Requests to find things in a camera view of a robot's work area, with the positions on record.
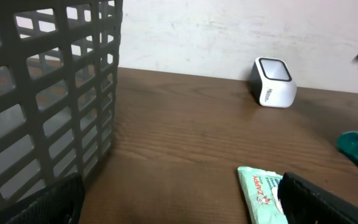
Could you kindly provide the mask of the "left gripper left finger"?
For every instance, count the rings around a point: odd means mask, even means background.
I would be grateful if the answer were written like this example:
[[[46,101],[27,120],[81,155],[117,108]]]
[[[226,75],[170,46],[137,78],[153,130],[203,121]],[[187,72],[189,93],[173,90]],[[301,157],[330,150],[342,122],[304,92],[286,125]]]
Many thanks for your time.
[[[77,224],[85,199],[82,176],[70,174],[0,211],[0,224]]]

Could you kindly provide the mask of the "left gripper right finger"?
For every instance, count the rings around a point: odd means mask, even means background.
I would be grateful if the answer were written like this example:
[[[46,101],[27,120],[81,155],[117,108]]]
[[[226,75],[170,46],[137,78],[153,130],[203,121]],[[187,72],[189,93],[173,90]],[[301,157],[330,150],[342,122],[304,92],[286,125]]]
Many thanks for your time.
[[[358,207],[293,172],[284,173],[278,199],[289,224],[358,224]]]

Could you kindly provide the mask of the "teal wet wipes pack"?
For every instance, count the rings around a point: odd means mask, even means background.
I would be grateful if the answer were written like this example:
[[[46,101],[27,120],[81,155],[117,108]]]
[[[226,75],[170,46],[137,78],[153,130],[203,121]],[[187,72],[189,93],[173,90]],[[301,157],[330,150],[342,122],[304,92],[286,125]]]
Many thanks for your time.
[[[237,173],[251,222],[288,224],[278,198],[278,185],[283,176],[272,171],[246,166],[238,167]]]

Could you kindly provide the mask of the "white barcode scanner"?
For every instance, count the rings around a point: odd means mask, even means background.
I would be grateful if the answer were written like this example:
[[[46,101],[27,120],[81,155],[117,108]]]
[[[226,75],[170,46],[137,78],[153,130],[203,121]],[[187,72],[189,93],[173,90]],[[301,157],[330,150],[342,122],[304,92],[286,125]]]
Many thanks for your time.
[[[297,85],[286,63],[277,58],[256,58],[249,76],[249,86],[259,105],[272,108],[290,107],[297,92]]]

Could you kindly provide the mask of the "grey plastic shopping basket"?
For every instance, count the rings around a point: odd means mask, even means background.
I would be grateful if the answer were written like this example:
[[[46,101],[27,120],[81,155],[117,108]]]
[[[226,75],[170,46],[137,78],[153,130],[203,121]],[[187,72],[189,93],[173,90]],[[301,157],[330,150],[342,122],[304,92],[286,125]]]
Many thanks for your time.
[[[122,0],[0,1],[0,211],[114,144]]]

